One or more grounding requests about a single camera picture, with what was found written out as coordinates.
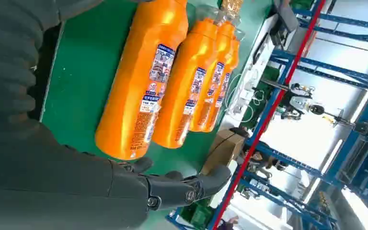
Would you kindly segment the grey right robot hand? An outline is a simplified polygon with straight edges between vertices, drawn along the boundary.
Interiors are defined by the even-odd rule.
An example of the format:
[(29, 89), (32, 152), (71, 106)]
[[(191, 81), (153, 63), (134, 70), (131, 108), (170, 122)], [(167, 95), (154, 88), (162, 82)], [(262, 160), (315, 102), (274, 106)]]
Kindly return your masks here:
[(230, 179), (224, 165), (145, 175), (149, 158), (123, 164), (79, 152), (29, 118), (44, 32), (99, 4), (0, 0), (0, 230), (135, 230), (149, 212), (210, 197)]

